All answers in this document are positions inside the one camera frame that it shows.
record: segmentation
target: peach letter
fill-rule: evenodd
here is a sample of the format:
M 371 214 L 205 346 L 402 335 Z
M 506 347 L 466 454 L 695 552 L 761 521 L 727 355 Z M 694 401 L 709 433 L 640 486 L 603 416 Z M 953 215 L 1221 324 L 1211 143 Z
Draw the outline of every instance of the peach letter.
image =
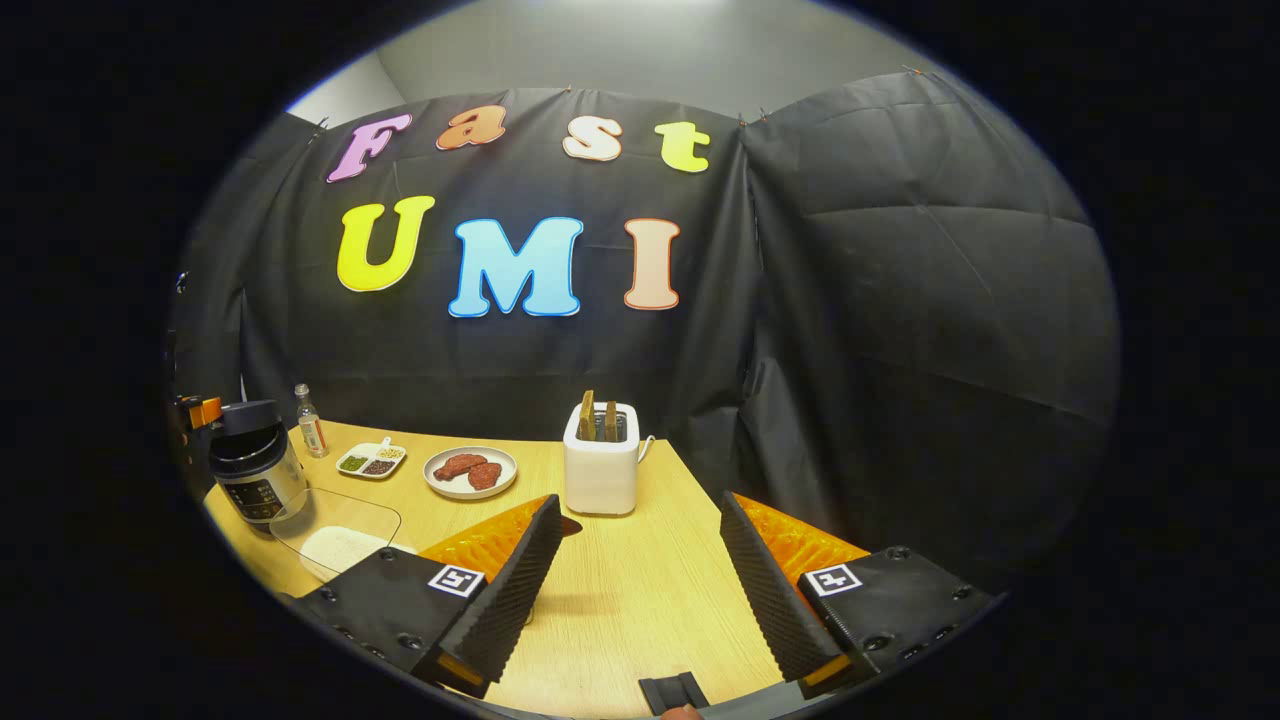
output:
M 622 126 L 617 120 L 595 115 L 573 118 L 568 123 L 568 135 L 563 145 L 564 152 L 572 158 L 605 163 L 622 155 L 622 143 L 617 141 Z
M 671 290 L 671 241 L 680 227 L 668 220 L 639 218 L 623 225 L 635 240 L 636 255 L 631 290 L 622 296 L 636 310 L 669 310 L 680 302 Z
M 390 142 L 392 133 L 407 128 L 411 122 L 413 122 L 413 115 L 396 115 L 394 118 L 356 128 L 351 133 L 351 145 L 342 155 L 342 160 L 325 181 L 338 182 L 353 178 L 365 172 L 365 152 L 369 152 L 370 160 L 376 158 L 387 147 L 387 143 Z
M 338 246 L 338 281 L 356 292 L 387 290 L 399 282 L 413 264 L 422 215 L 434 206 L 435 199 L 430 195 L 406 197 L 396 204 L 396 213 L 401 217 L 396 246 L 381 265 L 369 264 L 369 237 L 374 232 L 374 220 L 383 215 L 385 208 L 374 202 L 347 210 L 342 217 L 346 229 Z
M 502 119 L 506 117 L 507 109 L 502 105 L 484 105 L 454 115 L 449 120 L 449 129 L 440 133 L 435 146 L 440 150 L 453 150 L 463 145 L 493 142 L 507 132 L 507 128 L 502 127 Z
M 708 135 L 698 132 L 694 123 L 667 123 L 653 128 L 662 136 L 662 161 L 677 170 L 700 173 L 707 169 L 707 158 L 694 158 L 694 143 L 710 145 Z

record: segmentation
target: white divided dish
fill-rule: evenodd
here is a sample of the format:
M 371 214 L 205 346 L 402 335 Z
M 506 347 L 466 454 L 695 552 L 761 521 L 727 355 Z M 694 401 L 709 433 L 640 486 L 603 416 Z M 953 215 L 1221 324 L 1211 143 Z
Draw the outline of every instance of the white divided dish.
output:
M 364 457 L 364 462 L 361 462 L 360 466 L 352 466 L 351 469 L 343 468 L 343 462 L 351 457 Z M 380 443 L 362 442 L 353 446 L 351 450 L 344 452 L 337 462 L 334 462 L 334 466 L 344 475 L 365 478 L 366 480 L 380 480 L 394 473 L 406 457 L 408 457 L 408 451 L 398 445 L 392 445 L 392 438 L 385 437 Z M 370 473 L 369 468 L 378 461 L 390 462 L 392 466 L 387 468 L 381 473 Z
M 388 543 L 383 538 L 361 533 L 360 530 L 343 528 L 342 525 L 328 525 L 317 528 L 307 537 L 300 548 L 298 560 L 321 583 L 328 583 L 384 547 L 394 547 L 408 553 L 416 553 L 415 550 L 403 544 Z
M 498 475 L 498 482 L 492 488 L 475 489 L 471 487 L 471 483 L 467 482 L 466 473 L 462 473 L 452 480 L 435 479 L 435 471 L 443 468 L 449 457 L 463 454 L 480 455 L 489 462 L 502 465 L 502 473 Z M 494 447 L 485 447 L 480 445 L 453 447 L 431 456 L 431 459 L 426 461 L 426 465 L 422 466 L 422 478 L 426 479 L 426 484 L 431 486 L 431 489 L 444 497 L 452 497 L 453 500 L 481 500 L 485 497 L 493 497 L 511 487 L 511 482 L 516 479 L 516 459 Z

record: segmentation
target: spice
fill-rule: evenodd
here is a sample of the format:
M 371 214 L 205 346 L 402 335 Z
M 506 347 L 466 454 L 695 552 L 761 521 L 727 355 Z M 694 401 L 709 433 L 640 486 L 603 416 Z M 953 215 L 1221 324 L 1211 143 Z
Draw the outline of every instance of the spice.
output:
M 374 460 L 372 462 L 369 464 L 367 468 L 365 468 L 365 474 L 366 475 L 381 475 L 383 473 L 390 470 L 394 466 L 396 466 L 396 464 L 390 462 L 388 460 Z

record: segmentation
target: black fabric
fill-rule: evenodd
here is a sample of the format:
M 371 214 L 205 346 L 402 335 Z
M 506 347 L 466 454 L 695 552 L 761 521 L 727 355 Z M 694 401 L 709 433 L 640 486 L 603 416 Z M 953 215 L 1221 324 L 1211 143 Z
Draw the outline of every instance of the black fabric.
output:
M 435 147 L 452 117 L 489 104 L 507 109 L 503 137 Z M 412 124 L 362 174 L 325 182 L 351 131 L 401 113 Z M 566 126 L 588 114 L 622 124 L 617 160 L 564 154 Z M 678 120 L 710 136 L 707 172 L 662 161 L 653 128 Z M 943 78 L 860 81 L 746 127 L 675 102 L 511 90 L 384 110 L 310 143 L 308 124 L 282 128 L 274 159 L 233 168 L 197 228 L 182 392 L 234 396 L 242 373 L 250 398 L 285 409 L 308 383 L 334 420 L 558 439 L 593 388 L 634 405 L 641 434 L 669 438 L 713 496 L 749 495 L 869 550 L 915 547 L 991 591 L 1057 536 L 1101 452 L 1117 357 L 1097 238 L 1051 163 Z M 344 288 L 342 215 L 387 208 L 376 264 L 390 208 L 415 195 L 436 204 L 408 274 Z M 518 250 L 556 215 L 584 223 L 576 315 L 448 315 L 460 223 L 495 219 Z M 622 302 L 632 218 L 681 228 L 672 310 Z

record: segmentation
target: rice cooker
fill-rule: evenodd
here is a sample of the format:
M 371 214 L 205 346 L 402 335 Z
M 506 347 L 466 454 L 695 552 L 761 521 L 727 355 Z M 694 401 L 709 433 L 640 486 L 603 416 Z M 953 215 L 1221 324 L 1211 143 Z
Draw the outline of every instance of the rice cooker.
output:
M 236 402 L 221 411 L 212 425 L 209 465 L 241 518 L 265 527 L 278 515 L 296 512 L 301 506 L 289 506 L 288 514 L 282 510 L 306 489 L 307 480 L 275 401 Z

